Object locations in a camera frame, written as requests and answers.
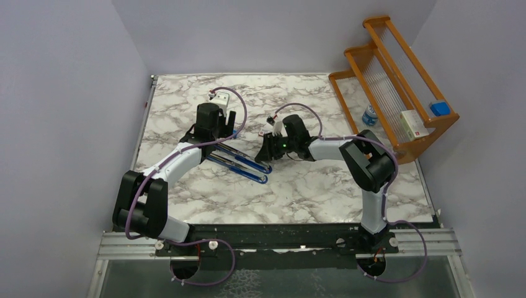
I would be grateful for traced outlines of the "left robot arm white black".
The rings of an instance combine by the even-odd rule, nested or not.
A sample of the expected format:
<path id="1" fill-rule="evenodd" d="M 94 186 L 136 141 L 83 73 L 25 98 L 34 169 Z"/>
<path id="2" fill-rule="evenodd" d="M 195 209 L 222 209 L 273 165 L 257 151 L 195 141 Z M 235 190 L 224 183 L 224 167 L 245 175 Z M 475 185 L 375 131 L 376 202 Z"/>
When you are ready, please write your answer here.
<path id="1" fill-rule="evenodd" d="M 195 123 L 161 161 L 144 172 L 127 171 L 121 180 L 112 214 L 113 224 L 131 240 L 140 236 L 170 240 L 180 255 L 194 249 L 190 224 L 168 214 L 168 192 L 181 177 L 200 165 L 216 144 L 233 138 L 236 112 L 218 104 L 199 104 Z"/>

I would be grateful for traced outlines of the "blue black stapler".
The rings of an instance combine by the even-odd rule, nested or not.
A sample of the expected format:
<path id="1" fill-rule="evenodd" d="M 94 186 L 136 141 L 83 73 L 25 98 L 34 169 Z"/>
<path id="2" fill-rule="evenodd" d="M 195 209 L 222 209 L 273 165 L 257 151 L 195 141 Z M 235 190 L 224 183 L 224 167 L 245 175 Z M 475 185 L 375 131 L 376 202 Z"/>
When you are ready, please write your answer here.
<path id="1" fill-rule="evenodd" d="M 216 149 L 227 153 L 235 158 L 235 160 L 240 161 L 241 163 L 247 165 L 249 168 L 260 171 L 264 174 L 270 174 L 272 172 L 272 167 L 264 162 L 257 162 L 254 158 L 248 154 L 241 152 L 231 146 L 224 145 L 222 143 L 215 145 Z"/>

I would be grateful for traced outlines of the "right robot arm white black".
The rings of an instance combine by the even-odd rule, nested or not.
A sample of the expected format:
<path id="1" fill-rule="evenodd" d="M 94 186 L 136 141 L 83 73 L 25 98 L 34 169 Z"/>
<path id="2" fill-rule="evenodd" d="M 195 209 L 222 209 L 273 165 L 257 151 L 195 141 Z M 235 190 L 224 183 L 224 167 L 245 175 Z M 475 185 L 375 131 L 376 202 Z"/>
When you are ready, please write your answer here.
<path id="1" fill-rule="evenodd" d="M 381 247 L 388 233 L 386 190 L 398 172 L 394 154 L 370 130 L 349 137 L 323 138 L 310 135 L 297 114 L 281 122 L 269 116 L 267 122 L 273 131 L 263 135 L 256 161 L 274 161 L 289 153 L 296 153 L 301 161 L 344 161 L 362 190 L 359 247 L 367 253 Z"/>

